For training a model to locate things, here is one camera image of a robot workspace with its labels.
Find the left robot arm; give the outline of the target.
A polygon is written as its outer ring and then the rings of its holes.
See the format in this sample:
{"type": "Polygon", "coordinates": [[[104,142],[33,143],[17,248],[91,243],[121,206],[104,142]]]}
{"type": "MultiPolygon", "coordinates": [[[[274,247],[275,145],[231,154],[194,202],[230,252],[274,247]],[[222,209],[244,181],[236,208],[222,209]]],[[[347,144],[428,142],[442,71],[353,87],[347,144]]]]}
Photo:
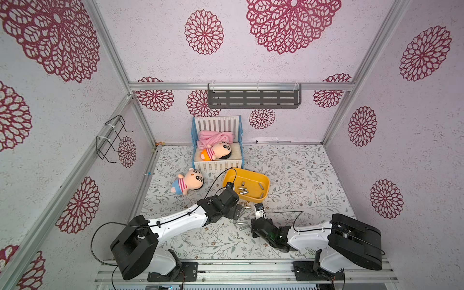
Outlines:
{"type": "Polygon", "coordinates": [[[123,280],[132,280],[146,270],[166,281],[177,279],[182,262],[174,250],[162,250],[157,246],[222,218],[238,220],[241,210],[239,195],[226,188],[220,195],[201,199],[170,216],[159,219],[146,219],[143,215],[134,217],[110,246],[123,280]]]}

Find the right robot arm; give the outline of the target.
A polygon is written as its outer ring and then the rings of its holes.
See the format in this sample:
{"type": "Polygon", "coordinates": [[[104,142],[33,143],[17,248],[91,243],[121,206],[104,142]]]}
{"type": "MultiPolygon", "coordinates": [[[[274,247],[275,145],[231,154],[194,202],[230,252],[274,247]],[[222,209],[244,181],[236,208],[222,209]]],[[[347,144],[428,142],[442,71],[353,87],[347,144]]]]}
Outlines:
{"type": "Polygon", "coordinates": [[[340,213],[330,221],[309,227],[277,227],[263,216],[251,220],[253,238],[262,238],[273,248],[289,253],[311,248],[317,251],[315,270],[334,274],[356,265],[364,269],[383,269],[381,231],[340,213]]]}

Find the yellow plastic storage box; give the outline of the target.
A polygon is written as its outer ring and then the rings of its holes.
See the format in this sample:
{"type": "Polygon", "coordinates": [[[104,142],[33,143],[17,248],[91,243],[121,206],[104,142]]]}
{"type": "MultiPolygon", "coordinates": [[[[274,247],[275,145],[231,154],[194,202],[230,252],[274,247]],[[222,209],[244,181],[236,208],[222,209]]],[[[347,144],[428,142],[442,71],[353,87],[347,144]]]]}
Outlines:
{"type": "Polygon", "coordinates": [[[223,187],[226,187],[227,182],[234,183],[234,191],[239,195],[239,198],[251,203],[261,203],[268,197],[269,192],[269,178],[266,175],[259,174],[257,172],[234,168],[227,171],[224,176],[222,183],[223,187]],[[248,189],[248,194],[241,195],[238,189],[241,183],[245,182],[245,186],[248,189]],[[258,183],[261,183],[264,190],[261,190],[258,183]]]}

